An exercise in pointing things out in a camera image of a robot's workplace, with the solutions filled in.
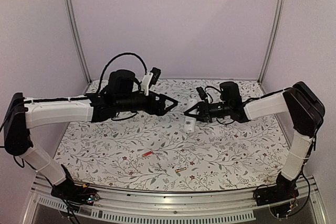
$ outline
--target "ventilation grille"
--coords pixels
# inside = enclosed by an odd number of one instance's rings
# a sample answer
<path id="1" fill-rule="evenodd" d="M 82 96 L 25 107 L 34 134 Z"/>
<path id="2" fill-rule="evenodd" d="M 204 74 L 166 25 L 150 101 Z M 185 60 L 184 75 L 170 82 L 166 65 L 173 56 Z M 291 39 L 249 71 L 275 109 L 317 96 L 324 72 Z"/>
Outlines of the ventilation grille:
<path id="1" fill-rule="evenodd" d="M 58 199 L 39 196 L 39 203 L 41 205 L 54 208 L 61 211 L 67 211 L 66 205 Z M 246 211 L 238 214 L 213 216 L 213 217 L 143 217 L 127 214 L 117 214 L 106 210 L 92 209 L 91 214 L 84 217 L 105 220 L 113 223 L 124 224 L 221 224 L 221 223 L 242 223 L 245 221 L 256 220 L 253 211 Z"/>

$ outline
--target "gray wall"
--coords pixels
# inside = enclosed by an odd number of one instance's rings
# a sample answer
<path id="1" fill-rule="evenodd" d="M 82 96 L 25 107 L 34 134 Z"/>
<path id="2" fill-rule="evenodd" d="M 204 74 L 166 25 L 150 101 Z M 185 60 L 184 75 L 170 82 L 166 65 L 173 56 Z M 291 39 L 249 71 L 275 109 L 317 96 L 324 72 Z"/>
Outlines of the gray wall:
<path id="1" fill-rule="evenodd" d="M 331 220 L 336 219 L 336 0 L 285 0 L 280 29 L 265 80 L 267 91 L 303 80 L 326 107 L 307 171 L 314 174 Z M 281 119 L 292 136 L 287 116 Z"/>
<path id="2" fill-rule="evenodd" d="M 27 97 L 82 93 L 86 84 L 64 0 L 0 0 L 0 7 L 0 118 L 15 92 Z M 53 154 L 64 127 L 32 130 L 32 140 Z M 19 168 L 3 149 L 0 152 L 0 222 L 18 224 L 35 173 Z"/>
<path id="3" fill-rule="evenodd" d="M 163 77 L 257 79 L 276 0 L 73 0 L 93 79 L 140 54 Z M 143 74 L 136 59 L 111 69 Z"/>

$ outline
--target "table surface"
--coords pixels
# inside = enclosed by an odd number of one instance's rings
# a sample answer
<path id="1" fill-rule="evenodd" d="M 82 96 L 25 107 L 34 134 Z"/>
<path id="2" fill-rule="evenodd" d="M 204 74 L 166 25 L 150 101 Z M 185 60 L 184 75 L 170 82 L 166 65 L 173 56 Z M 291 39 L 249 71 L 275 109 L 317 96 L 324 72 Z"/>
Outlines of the table surface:
<path id="1" fill-rule="evenodd" d="M 199 191 L 273 184 L 288 155 L 286 139 L 273 115 L 244 124 L 197 122 L 195 133 L 183 131 L 183 112 L 188 99 L 198 98 L 196 87 L 219 87 L 221 82 L 158 81 L 154 92 L 179 101 L 171 112 L 162 117 L 139 112 L 120 122 L 70 123 L 55 160 L 64 164 L 75 180 L 112 187 Z M 255 81 L 236 83 L 243 100 L 263 95 Z M 98 82 L 93 82 L 88 92 L 97 86 Z M 219 101 L 216 91 L 209 93 Z M 149 151 L 153 154 L 142 157 Z M 175 172 L 183 167 L 187 169 Z"/>

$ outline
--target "black cable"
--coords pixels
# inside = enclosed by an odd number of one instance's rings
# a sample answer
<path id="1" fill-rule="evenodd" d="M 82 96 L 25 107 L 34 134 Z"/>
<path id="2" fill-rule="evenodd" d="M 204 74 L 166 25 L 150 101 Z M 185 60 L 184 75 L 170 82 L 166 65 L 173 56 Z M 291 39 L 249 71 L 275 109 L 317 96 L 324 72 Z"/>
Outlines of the black cable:
<path id="1" fill-rule="evenodd" d="M 13 156 L 13 159 L 14 159 L 14 161 L 15 161 L 15 163 L 18 165 L 18 166 L 20 166 L 21 168 L 25 168 L 25 161 L 21 158 L 21 160 L 22 160 L 22 164 L 20 164 L 17 160 L 16 160 L 16 157 L 15 156 Z"/>
<path id="2" fill-rule="evenodd" d="M 221 94 L 221 91 L 220 91 L 218 88 L 215 88 L 214 86 L 206 86 L 206 87 L 204 88 L 204 90 L 206 90 L 206 89 L 213 89 L 213 90 L 216 90 L 218 93 Z"/>
<path id="3" fill-rule="evenodd" d="M 138 114 L 138 112 L 135 112 L 133 115 L 131 115 L 131 116 L 127 117 L 127 118 L 121 118 L 121 119 L 113 119 L 112 118 L 111 120 L 115 121 L 115 122 L 117 122 L 117 121 L 124 121 L 124 120 L 128 120 L 128 119 L 131 119 L 131 118 L 135 117 L 137 114 Z"/>
<path id="4" fill-rule="evenodd" d="M 82 101 L 82 100 L 88 100 L 88 97 L 72 97 L 72 98 L 67 98 L 67 97 L 61 97 L 61 98 L 44 98 L 44 99 L 32 99 L 32 100 L 27 100 L 25 103 L 31 103 L 31 102 L 65 102 L 65 101 Z"/>
<path id="5" fill-rule="evenodd" d="M 46 176 L 44 176 L 44 177 L 45 177 L 45 179 L 48 181 L 48 183 L 50 184 L 50 186 L 51 186 L 51 187 L 55 190 L 55 192 L 58 194 L 59 198 L 60 198 L 60 199 L 63 201 L 63 203 L 67 206 L 68 214 L 70 214 L 70 213 L 69 213 L 69 211 L 70 211 L 70 212 L 72 213 L 73 217 L 75 218 L 77 224 L 80 224 L 80 222 L 79 222 L 77 216 L 75 215 L 73 209 L 72 209 L 72 208 L 69 206 L 69 204 L 64 200 L 63 196 L 62 196 L 62 195 L 55 189 L 55 186 L 50 182 L 50 180 L 49 180 Z"/>
<path id="6" fill-rule="evenodd" d="M 268 188 L 268 185 L 266 185 L 266 184 L 261 184 L 261 185 L 257 186 L 257 188 L 253 191 L 253 199 L 254 200 L 257 200 L 256 193 L 257 193 L 257 190 L 259 189 L 259 187 L 261 187 L 261 186 L 266 186 Z"/>
<path id="7" fill-rule="evenodd" d="M 221 124 L 221 125 L 229 125 L 229 124 L 232 124 L 232 123 L 235 122 L 235 120 L 232 120 L 232 122 L 229 122 L 229 123 L 221 123 L 221 122 L 218 120 L 218 118 L 216 118 L 216 121 L 217 121 L 219 124 Z"/>
<path id="8" fill-rule="evenodd" d="M 324 118 L 323 118 L 322 114 L 320 113 L 320 111 L 315 106 L 313 106 L 313 107 L 314 107 L 315 111 L 318 113 L 318 115 L 321 117 L 321 122 L 317 125 L 316 130 L 314 132 L 314 136 L 313 136 L 313 138 L 314 138 L 313 149 L 315 151 L 316 142 L 317 142 L 317 133 L 318 133 L 319 129 L 321 128 L 322 124 L 324 123 Z"/>
<path id="9" fill-rule="evenodd" d="M 113 61 L 115 61 L 116 59 L 118 59 L 119 57 L 124 56 L 124 55 L 133 55 L 133 56 L 137 57 L 137 58 L 141 61 L 141 63 L 142 63 L 142 66 L 143 66 L 143 68 L 144 68 L 144 70 L 145 70 L 145 74 L 147 74 L 147 67 L 146 67 L 146 64 L 145 64 L 145 62 L 143 61 L 143 59 L 142 59 L 139 55 L 137 55 L 137 54 L 135 54 L 135 53 L 133 53 L 133 52 L 123 52 L 122 54 L 119 54 L 119 55 L 117 55 L 117 56 L 114 56 L 114 57 L 113 57 L 113 58 L 112 58 L 112 59 L 105 65 L 105 67 L 104 67 L 104 69 L 103 69 L 103 71 L 102 71 L 102 73 L 101 73 L 100 79 L 99 79 L 99 84 L 98 84 L 98 89 L 97 89 L 97 91 L 96 91 L 96 94 L 98 94 L 99 91 L 100 91 L 101 83 L 102 83 L 102 81 L 103 81 L 104 74 L 105 74 L 105 71 L 107 70 L 108 66 L 109 66 Z"/>
<path id="10" fill-rule="evenodd" d="M 221 94 L 221 91 L 218 88 L 215 88 L 214 86 L 206 86 L 204 88 L 205 92 L 206 92 L 206 89 L 213 89 L 213 90 L 215 90 L 215 91 L 217 91 L 218 93 Z M 213 103 L 214 99 L 212 98 L 212 96 L 208 92 L 206 92 L 206 94 L 211 98 L 211 102 L 210 103 Z"/>
<path id="11" fill-rule="evenodd" d="M 306 178 L 306 176 L 305 176 L 304 173 L 303 173 L 303 168 L 302 168 L 301 174 L 302 174 L 303 178 L 305 179 L 305 181 L 306 181 L 307 184 L 308 184 L 308 196 L 307 196 L 306 201 L 305 201 L 304 204 L 302 205 L 302 207 L 301 207 L 299 210 L 297 210 L 294 214 L 288 215 L 288 217 L 291 217 L 291 216 L 293 216 L 293 215 L 298 214 L 298 213 L 299 213 L 299 212 L 306 206 L 306 204 L 308 203 L 309 198 L 310 198 L 310 183 L 309 183 L 308 179 Z"/>
<path id="12" fill-rule="evenodd" d="M 246 103 L 250 102 L 250 101 L 255 101 L 255 100 L 259 100 L 259 99 L 262 99 L 262 98 L 266 98 L 266 97 L 269 97 L 271 95 L 274 95 L 274 94 L 277 94 L 277 93 L 280 93 L 280 92 L 283 92 L 283 91 L 286 91 L 288 89 L 291 89 L 291 88 L 285 88 L 285 89 L 281 89 L 281 90 L 278 90 L 278 91 L 274 91 L 274 92 L 271 92 L 271 93 L 268 93 L 268 94 L 264 94 L 260 97 L 251 97 L 249 99 L 247 99 L 246 101 L 243 102 L 243 105 L 245 105 Z"/>
<path id="13" fill-rule="evenodd" d="M 214 99 L 212 98 L 212 96 L 208 92 L 206 92 L 206 94 L 211 98 L 211 102 L 210 103 L 213 103 Z"/>
<path id="14" fill-rule="evenodd" d="M 28 163 L 27 161 L 25 161 L 27 165 L 29 165 L 31 167 L 31 169 L 36 170 L 30 163 Z"/>

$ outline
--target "red object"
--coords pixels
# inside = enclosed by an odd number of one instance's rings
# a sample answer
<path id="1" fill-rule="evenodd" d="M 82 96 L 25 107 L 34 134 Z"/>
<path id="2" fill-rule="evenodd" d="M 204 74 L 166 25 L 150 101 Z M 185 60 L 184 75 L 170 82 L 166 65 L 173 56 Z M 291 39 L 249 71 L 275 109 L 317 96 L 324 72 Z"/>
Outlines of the red object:
<path id="1" fill-rule="evenodd" d="M 145 154 L 142 154 L 142 157 L 147 157 L 148 155 L 151 155 L 151 154 L 153 154 L 153 152 L 152 152 L 152 151 L 150 151 L 150 152 L 147 152 L 147 153 L 145 153 Z"/>

